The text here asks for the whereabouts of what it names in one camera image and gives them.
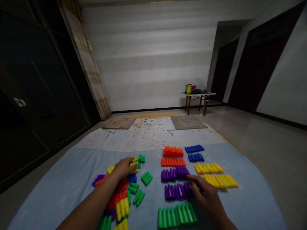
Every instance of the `forearm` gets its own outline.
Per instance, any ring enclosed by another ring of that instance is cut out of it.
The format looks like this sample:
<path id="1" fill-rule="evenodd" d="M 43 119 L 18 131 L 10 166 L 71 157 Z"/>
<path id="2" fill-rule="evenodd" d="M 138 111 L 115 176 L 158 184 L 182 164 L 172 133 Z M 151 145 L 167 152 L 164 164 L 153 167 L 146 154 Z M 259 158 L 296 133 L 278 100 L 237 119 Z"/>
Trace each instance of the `forearm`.
<path id="1" fill-rule="evenodd" d="M 110 174 L 73 210 L 57 229 L 95 230 L 118 182 L 119 179 Z"/>

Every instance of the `light blue sheet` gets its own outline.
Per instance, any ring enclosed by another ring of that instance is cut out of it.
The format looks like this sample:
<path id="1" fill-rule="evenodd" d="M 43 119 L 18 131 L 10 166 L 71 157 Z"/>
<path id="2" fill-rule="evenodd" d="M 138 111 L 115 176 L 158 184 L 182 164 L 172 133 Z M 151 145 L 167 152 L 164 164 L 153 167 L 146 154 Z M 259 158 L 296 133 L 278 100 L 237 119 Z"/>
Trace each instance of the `light blue sheet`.
<path id="1" fill-rule="evenodd" d="M 194 198 L 166 202 L 161 183 L 160 160 L 162 150 L 146 152 L 113 152 L 72 147 L 42 178 L 16 214 L 9 229 L 55 229 L 71 211 L 91 192 L 91 183 L 98 174 L 105 174 L 108 167 L 121 158 L 146 156 L 146 163 L 137 173 L 140 189 L 145 192 L 141 205 L 131 204 L 128 217 L 129 229 L 157 229 L 158 208 L 175 207 L 191 202 L 200 222 L 188 229 L 211 229 L 210 221 L 199 209 Z M 207 163 L 218 163 L 225 174 L 230 174 L 239 188 L 219 191 L 225 211 L 238 229 L 286 229 L 286 224 L 273 197 L 271 188 L 260 171 L 231 144 L 211 144 L 201 152 Z M 196 174 L 195 163 L 184 155 L 187 168 Z M 149 171 L 153 180 L 145 187 L 141 176 Z"/>

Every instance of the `bag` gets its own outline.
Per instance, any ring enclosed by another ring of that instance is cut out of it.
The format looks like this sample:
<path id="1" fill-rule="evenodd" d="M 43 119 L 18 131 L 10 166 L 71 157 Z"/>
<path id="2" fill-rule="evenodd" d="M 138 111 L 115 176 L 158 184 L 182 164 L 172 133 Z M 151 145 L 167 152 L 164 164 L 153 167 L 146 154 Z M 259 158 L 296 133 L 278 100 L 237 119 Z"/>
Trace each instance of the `bag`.
<path id="1" fill-rule="evenodd" d="M 185 93 L 186 94 L 192 94 L 194 92 L 195 88 L 196 88 L 196 85 L 187 84 L 187 85 L 185 85 Z"/>

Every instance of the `beige curtain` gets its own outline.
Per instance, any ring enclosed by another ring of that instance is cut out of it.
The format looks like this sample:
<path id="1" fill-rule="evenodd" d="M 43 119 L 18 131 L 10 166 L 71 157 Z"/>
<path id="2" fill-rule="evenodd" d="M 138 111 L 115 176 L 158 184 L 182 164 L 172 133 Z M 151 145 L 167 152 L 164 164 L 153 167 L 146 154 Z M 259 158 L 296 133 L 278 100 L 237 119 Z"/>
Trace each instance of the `beige curtain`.
<path id="1" fill-rule="evenodd" d="M 106 91 L 103 86 L 97 63 L 85 28 L 78 3 L 74 0 L 58 0 L 58 4 L 75 46 L 87 83 L 92 92 L 102 120 L 112 115 Z"/>

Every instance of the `gray mat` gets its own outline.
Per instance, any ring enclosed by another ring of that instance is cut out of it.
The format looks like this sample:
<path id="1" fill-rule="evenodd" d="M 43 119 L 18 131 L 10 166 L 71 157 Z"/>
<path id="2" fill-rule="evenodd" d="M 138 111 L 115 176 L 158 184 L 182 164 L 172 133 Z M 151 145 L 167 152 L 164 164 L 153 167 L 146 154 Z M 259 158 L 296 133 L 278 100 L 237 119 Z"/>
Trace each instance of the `gray mat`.
<path id="1" fill-rule="evenodd" d="M 176 130 L 181 129 L 196 129 L 196 128 L 208 128 L 204 123 L 198 120 L 194 116 L 174 116 L 170 117 Z"/>

